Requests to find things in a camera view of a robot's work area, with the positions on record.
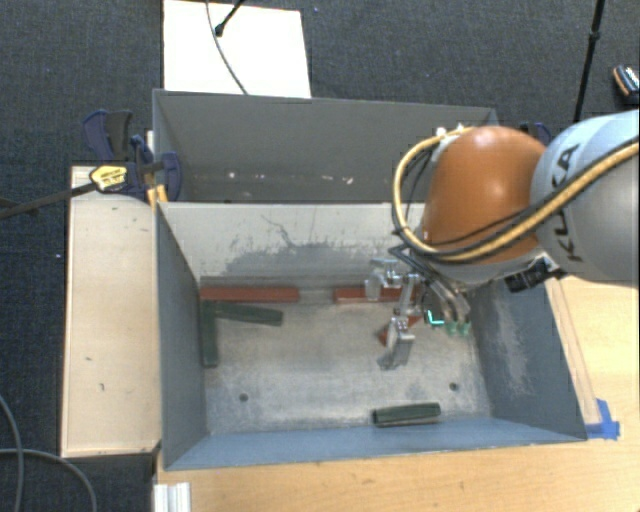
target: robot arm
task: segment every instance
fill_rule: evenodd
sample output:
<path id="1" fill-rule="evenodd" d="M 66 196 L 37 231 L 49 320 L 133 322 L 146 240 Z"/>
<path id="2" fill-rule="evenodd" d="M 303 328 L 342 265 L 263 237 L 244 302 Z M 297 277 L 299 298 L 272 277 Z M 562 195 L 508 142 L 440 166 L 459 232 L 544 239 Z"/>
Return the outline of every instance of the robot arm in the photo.
<path id="1" fill-rule="evenodd" d="M 409 226 L 403 182 L 440 144 L 422 223 Z M 638 111 L 578 123 L 548 148 L 495 126 L 427 139 L 398 164 L 392 217 L 403 245 L 390 252 L 429 292 L 413 307 L 425 319 L 439 310 L 449 332 L 468 328 L 466 292 L 495 279 L 512 291 L 565 274 L 638 286 Z M 412 341 L 407 325 L 392 318 L 382 368 L 406 363 L 408 349 L 397 346 Z"/>

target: bin floor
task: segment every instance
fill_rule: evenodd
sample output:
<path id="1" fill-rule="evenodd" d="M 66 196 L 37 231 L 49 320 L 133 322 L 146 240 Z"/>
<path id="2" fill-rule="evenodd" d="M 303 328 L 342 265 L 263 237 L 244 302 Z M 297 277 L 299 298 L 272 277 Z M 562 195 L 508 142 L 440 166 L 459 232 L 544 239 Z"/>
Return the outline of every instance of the bin floor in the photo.
<path id="1" fill-rule="evenodd" d="M 377 332 L 393 304 L 336 305 L 330 290 L 276 304 L 280 327 L 218 320 L 220 364 L 206 370 L 211 434 L 340 428 L 380 407 L 439 402 L 442 416 L 489 416 L 473 329 L 449 336 L 422 322 L 406 366 L 382 371 Z"/>

